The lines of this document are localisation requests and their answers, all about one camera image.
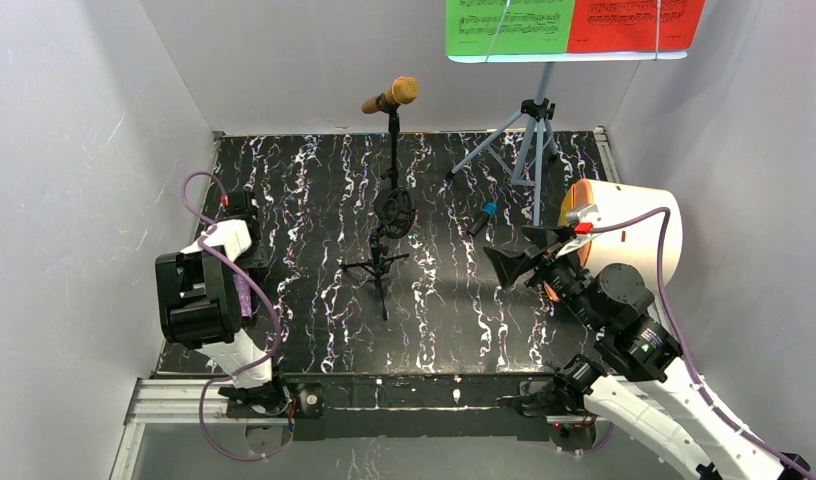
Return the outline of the black tripod mic stand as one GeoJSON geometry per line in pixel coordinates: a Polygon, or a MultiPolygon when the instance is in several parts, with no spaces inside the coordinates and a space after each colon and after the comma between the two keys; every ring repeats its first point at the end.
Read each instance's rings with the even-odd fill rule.
{"type": "Polygon", "coordinates": [[[377,224],[368,236],[370,258],[364,262],[342,263],[339,268],[344,273],[353,268],[360,268],[370,275],[368,282],[374,285],[378,293],[382,308],[382,320],[387,321],[385,276],[390,273],[394,262],[406,260],[409,255],[390,256],[390,248],[385,242],[405,237],[413,227],[416,218],[413,196],[404,187],[391,188],[376,197],[374,213],[376,214],[377,224]]]}

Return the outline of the black round-base mic stand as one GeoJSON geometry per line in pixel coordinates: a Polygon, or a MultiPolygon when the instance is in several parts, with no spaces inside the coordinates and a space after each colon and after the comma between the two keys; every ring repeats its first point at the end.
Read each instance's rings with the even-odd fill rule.
{"type": "Polygon", "coordinates": [[[413,196],[409,190],[399,185],[398,172],[398,135],[400,118],[398,108],[388,111],[388,133],[390,134],[391,165],[383,179],[389,181],[387,189],[382,188],[375,200],[376,214],[385,227],[410,229],[415,221],[416,209],[413,196]]]}

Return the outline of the gold microphone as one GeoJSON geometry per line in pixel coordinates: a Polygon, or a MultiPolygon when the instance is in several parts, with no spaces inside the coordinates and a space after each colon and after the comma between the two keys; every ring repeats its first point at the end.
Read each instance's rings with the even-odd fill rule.
{"type": "Polygon", "coordinates": [[[416,78],[402,76],[393,81],[381,94],[368,99],[361,106],[364,114],[389,112],[402,105],[413,103],[420,93],[420,85],[416,78]]]}

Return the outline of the purple glitter microphone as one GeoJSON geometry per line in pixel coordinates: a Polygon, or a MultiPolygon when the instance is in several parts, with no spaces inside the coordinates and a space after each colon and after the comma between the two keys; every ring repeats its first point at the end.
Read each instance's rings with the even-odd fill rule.
{"type": "Polygon", "coordinates": [[[243,275],[234,274],[234,284],[238,295],[242,321],[245,325],[251,325],[254,322],[255,303],[252,288],[246,281],[247,278],[247,272],[244,272],[243,275]]]}

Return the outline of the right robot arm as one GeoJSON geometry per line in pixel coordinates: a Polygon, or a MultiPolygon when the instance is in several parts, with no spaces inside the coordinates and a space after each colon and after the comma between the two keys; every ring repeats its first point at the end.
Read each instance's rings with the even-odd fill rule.
{"type": "Polygon", "coordinates": [[[484,250],[502,287],[530,273],[530,284],[549,287],[586,328],[601,331],[595,349],[623,378],[578,354],[543,396],[608,419],[686,479],[812,478],[800,455],[770,446],[731,416],[695,369],[678,329],[650,316],[655,296],[635,267],[611,263],[593,274],[581,266],[576,247],[604,231],[590,222],[527,227],[529,249],[484,250]]]}

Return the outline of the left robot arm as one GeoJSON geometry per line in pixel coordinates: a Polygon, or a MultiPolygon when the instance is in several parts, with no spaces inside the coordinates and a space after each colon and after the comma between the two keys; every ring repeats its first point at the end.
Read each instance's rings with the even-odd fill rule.
{"type": "Polygon", "coordinates": [[[241,274],[259,248],[258,205],[249,191],[232,192],[215,226],[189,246],[156,258],[160,328],[165,340],[199,352],[231,377],[219,393],[258,413],[276,416],[291,403],[286,382],[244,330],[252,299],[241,274]]]}

